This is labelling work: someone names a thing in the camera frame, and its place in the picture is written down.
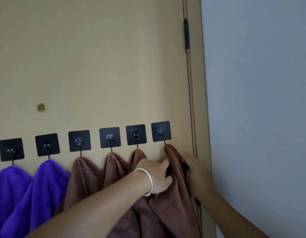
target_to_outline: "wall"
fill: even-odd
[[[215,185],[267,235],[306,237],[306,0],[202,0],[202,18]]]

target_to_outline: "wooden door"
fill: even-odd
[[[39,103],[47,105],[38,112]],[[38,157],[35,136],[57,133],[70,171],[68,132],[90,130],[83,156],[103,166],[99,129],[119,127],[126,160],[126,126],[145,124],[149,159],[165,157],[151,123],[169,121],[174,145],[193,154],[182,0],[0,0],[0,140],[22,138],[30,174]],[[1,162],[0,170],[11,165]]]

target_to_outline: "purple towel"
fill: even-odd
[[[42,163],[24,198],[3,225],[0,238],[23,238],[50,220],[66,195],[69,176],[53,160]]]
[[[32,177],[23,169],[12,165],[0,172],[0,230],[22,200]]]

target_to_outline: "black square hook pad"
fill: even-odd
[[[138,132],[139,139],[137,140],[138,144],[146,144],[146,130],[145,130],[145,124],[139,124],[139,125],[131,125],[125,127],[127,131],[127,145],[135,145],[136,139],[133,136],[133,133]]]
[[[171,126],[169,121],[152,123],[151,128],[152,128],[153,142],[163,141],[163,136],[164,140],[172,139]]]
[[[111,137],[113,135],[114,141],[112,142],[112,147],[121,146],[120,128],[100,128],[100,147],[101,148],[111,148],[111,143],[107,141],[107,136]]]
[[[77,145],[76,140],[83,141],[83,145],[81,145],[81,150],[91,150],[89,130],[70,131],[68,132],[68,138],[70,152],[80,151],[80,146]]]
[[[48,143],[52,146],[52,148],[49,150],[50,155],[60,153],[58,134],[38,135],[35,137],[35,140],[37,155],[39,157],[48,155],[48,150],[44,150],[43,148],[43,145]]]
[[[7,153],[8,149],[14,149],[15,151],[13,160],[22,160],[25,158],[22,138],[0,140],[0,156],[2,162],[12,160],[12,155]]]

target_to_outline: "bracelet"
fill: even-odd
[[[143,196],[150,196],[151,193],[152,193],[152,191],[153,191],[153,182],[152,182],[151,176],[150,176],[149,173],[148,173],[145,169],[143,169],[143,168],[137,168],[137,169],[135,169],[134,171],[136,171],[136,170],[143,171],[143,172],[148,176],[148,178],[150,179],[150,182],[151,182],[151,190],[150,190],[147,194],[143,195]]]

